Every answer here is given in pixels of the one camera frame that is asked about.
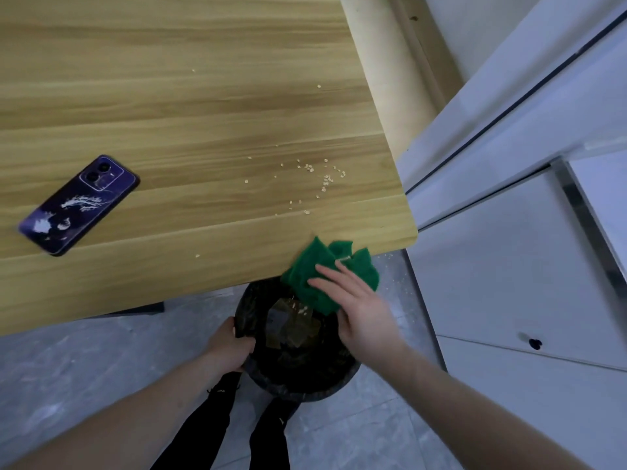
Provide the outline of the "purple patterned smartphone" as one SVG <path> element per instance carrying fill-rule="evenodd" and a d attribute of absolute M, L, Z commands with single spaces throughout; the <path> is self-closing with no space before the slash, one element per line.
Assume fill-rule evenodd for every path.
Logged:
<path fill-rule="evenodd" d="M 136 173 L 100 155 L 35 208 L 18 230 L 47 254 L 62 256 L 139 185 Z"/>

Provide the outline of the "person's right leg black trousers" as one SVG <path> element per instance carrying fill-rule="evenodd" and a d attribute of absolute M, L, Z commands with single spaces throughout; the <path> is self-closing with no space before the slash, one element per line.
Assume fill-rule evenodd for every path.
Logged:
<path fill-rule="evenodd" d="M 249 470 L 290 470 L 285 428 L 299 407 L 280 398 L 268 404 L 249 439 Z"/>

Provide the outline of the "person's left forearm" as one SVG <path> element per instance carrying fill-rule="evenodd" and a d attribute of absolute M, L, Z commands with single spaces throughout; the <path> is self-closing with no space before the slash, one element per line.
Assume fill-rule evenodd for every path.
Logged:
<path fill-rule="evenodd" d="M 6 470 L 148 470 L 202 391 L 217 382 L 214 356 L 200 355 L 97 412 Z"/>

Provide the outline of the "white cabinet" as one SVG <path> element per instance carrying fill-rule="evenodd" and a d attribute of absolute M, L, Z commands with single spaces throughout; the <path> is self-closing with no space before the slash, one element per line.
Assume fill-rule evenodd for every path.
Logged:
<path fill-rule="evenodd" d="M 627 0 L 427 0 L 463 85 L 397 161 L 450 374 L 627 470 Z"/>

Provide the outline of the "scattered oat crumbs on floor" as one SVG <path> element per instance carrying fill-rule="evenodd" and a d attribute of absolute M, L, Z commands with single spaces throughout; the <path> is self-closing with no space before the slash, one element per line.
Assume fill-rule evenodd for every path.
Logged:
<path fill-rule="evenodd" d="M 405 249 L 378 254 L 373 262 L 380 275 L 378 294 L 389 302 L 417 300 L 416 278 Z"/>

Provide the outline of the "green scouring cloth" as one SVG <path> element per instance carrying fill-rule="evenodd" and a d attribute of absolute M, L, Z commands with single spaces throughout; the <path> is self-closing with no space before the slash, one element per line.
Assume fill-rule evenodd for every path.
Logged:
<path fill-rule="evenodd" d="M 292 266 L 282 274 L 281 281 L 290 286 L 295 296 L 307 307 L 324 316 L 335 314 L 340 306 L 328 297 L 323 291 L 309 285 L 309 279 L 320 277 L 315 268 L 322 265 L 336 269 L 335 261 L 341 263 L 361 278 L 373 291 L 377 291 L 380 276 L 372 264 L 372 257 L 368 248 L 353 252 L 352 241 L 332 241 L 323 243 L 318 237 L 300 253 Z"/>

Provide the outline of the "brown waste wrappers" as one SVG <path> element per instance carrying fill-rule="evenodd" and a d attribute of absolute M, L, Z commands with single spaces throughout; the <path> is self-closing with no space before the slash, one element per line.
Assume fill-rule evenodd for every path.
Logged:
<path fill-rule="evenodd" d="M 265 346 L 280 350 L 310 348 L 317 345 L 322 324 L 313 309 L 299 300 L 280 298 L 268 310 L 265 324 Z"/>

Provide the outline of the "scattered oat crumbs on table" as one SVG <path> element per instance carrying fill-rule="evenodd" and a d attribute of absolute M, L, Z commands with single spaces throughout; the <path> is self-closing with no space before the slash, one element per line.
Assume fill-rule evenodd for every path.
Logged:
<path fill-rule="evenodd" d="M 361 71 L 264 64 L 217 74 L 197 70 L 160 127 L 150 185 L 164 220 L 193 253 L 226 258 L 279 243 L 302 247 L 348 201 L 344 164 L 371 120 Z"/>

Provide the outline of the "person's leg black trousers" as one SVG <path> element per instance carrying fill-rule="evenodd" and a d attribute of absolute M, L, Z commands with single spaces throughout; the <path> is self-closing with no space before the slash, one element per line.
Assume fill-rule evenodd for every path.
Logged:
<path fill-rule="evenodd" d="M 249 470 L 290 470 L 285 428 L 299 407 L 280 398 L 268 404 L 249 439 Z"/>
<path fill-rule="evenodd" d="M 208 391 L 150 470 L 210 470 L 230 425 L 242 373 L 229 372 Z"/>

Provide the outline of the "person's left leg black trousers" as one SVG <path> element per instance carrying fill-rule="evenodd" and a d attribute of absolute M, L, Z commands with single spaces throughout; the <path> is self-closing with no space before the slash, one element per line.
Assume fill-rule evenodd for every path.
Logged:
<path fill-rule="evenodd" d="M 229 372 L 208 391 L 150 470 L 210 470 L 230 425 L 242 373 Z"/>

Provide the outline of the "person's right hand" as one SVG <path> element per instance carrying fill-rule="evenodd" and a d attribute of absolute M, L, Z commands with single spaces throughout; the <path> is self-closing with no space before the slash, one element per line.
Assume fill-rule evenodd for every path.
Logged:
<path fill-rule="evenodd" d="M 351 354 L 368 367 L 380 370 L 399 355 L 406 343 L 386 302 L 354 276 L 356 292 L 346 292 L 322 275 L 309 279 L 309 285 L 340 306 L 339 336 Z"/>

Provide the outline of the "person's left hand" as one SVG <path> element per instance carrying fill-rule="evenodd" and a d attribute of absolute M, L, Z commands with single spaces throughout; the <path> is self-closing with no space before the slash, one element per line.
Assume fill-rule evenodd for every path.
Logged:
<path fill-rule="evenodd" d="M 223 375 L 241 371 L 255 344 L 253 337 L 237 337 L 234 317 L 230 316 L 211 336 L 204 354 L 211 371 L 215 375 Z"/>

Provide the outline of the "black round trash bin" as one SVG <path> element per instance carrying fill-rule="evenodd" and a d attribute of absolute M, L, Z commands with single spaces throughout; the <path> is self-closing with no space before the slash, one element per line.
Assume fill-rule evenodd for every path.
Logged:
<path fill-rule="evenodd" d="M 273 277 L 248 284 L 239 300 L 234 316 L 236 335 L 256 340 L 255 349 L 243 364 L 243 370 L 274 397 L 294 402 L 323 400 L 345 387 L 361 363 L 339 338 L 336 314 L 324 316 L 314 310 L 313 316 L 322 325 L 321 340 L 317 345 L 280 350 L 267 348 L 266 317 L 280 298 L 299 300 L 280 277 Z"/>

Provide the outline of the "person's right forearm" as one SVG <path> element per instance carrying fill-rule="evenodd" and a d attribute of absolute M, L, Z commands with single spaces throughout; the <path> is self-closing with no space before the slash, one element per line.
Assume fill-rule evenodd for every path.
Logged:
<path fill-rule="evenodd" d="M 466 470 L 592 470 L 497 403 L 428 362 L 403 341 L 377 372 Z"/>

